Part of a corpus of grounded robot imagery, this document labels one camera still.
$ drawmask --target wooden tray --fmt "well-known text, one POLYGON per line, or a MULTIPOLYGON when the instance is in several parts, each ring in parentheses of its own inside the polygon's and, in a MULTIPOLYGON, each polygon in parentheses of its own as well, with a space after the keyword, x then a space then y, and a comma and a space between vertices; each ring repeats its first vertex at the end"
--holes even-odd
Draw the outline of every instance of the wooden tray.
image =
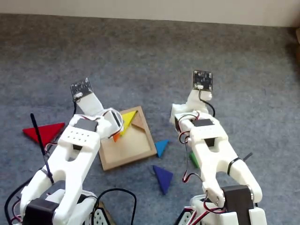
POLYGON ((132 111, 137 111, 135 117, 117 142, 112 138, 101 141, 99 155, 103 170, 113 169, 157 153, 142 108, 137 106, 120 113, 132 111))

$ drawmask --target light blue triangle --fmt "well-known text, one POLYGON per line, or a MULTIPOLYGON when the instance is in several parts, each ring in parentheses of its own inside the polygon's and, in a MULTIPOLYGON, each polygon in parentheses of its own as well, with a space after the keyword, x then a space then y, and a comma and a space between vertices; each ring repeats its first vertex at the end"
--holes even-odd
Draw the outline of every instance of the light blue triangle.
POLYGON ((158 155, 159 158, 163 154, 168 142, 169 142, 169 140, 163 140, 163 141, 159 141, 159 142, 155 143, 157 155, 158 155))
POLYGON ((163 192, 164 195, 167 194, 169 186, 171 184, 173 173, 163 168, 160 168, 156 165, 153 165, 153 170, 156 174, 161 191, 163 192))

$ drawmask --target carpet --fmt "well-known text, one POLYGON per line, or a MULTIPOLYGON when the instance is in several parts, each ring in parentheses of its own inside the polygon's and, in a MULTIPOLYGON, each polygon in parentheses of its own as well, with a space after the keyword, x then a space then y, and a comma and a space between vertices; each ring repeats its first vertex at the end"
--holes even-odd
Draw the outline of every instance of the carpet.
MULTIPOLYGON (((96 157, 83 189, 118 187, 137 196, 136 225, 171 225, 202 193, 181 182, 185 149, 169 124, 171 103, 185 103, 193 69, 214 74, 211 103, 237 154, 261 185, 269 225, 300 221, 300 69, 288 28, 195 22, 0 15, 0 199, 43 166, 26 138, 30 113, 39 125, 68 122, 69 86, 89 77, 104 107, 141 105, 155 142, 169 139, 162 158, 103 172, 96 157), (150 166, 174 173, 163 196, 150 166)), ((189 165, 191 172, 197 170, 189 165)), ((220 186, 234 184, 218 174, 220 186)), ((117 224, 129 224, 133 200, 111 193, 102 201, 117 224)), ((6 224, 4 211, 0 224, 6 224)))

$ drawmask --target white wall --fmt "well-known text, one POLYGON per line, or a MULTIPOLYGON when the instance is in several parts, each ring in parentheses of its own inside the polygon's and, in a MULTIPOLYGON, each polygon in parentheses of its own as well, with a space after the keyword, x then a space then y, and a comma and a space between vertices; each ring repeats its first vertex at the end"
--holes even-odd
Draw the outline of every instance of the white wall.
POLYGON ((1 13, 299 26, 300 0, 0 0, 1 13))

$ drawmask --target robotic arm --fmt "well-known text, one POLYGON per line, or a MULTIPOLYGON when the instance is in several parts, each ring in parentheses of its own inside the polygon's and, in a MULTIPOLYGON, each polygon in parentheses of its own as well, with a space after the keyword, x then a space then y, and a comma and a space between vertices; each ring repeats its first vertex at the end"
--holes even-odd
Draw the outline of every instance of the robotic arm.
POLYGON ((46 199, 40 198, 53 183, 46 166, 37 171, 22 191, 23 225, 90 224, 97 197, 83 191, 83 181, 100 148, 100 140, 122 131, 123 120, 116 110, 103 109, 88 78, 72 84, 71 91, 84 115, 73 116, 48 159, 54 183, 65 180, 65 190, 57 190, 46 199))
MULTIPOLYGON (((212 74, 194 71, 193 88, 186 104, 172 105, 170 117, 180 137, 188 134, 187 144, 201 170, 202 189, 206 195, 191 200, 193 209, 198 215, 206 213, 203 201, 209 198, 211 202, 207 205, 210 208, 217 207, 226 211, 212 212, 203 217, 203 225, 266 225, 264 211, 254 206, 263 196, 259 184, 246 163, 238 158, 219 121, 208 114, 205 103, 211 99, 212 74), (216 180, 217 172, 227 173, 240 185, 221 188, 216 180)), ((189 221, 187 224, 200 224, 200 221, 189 221)))

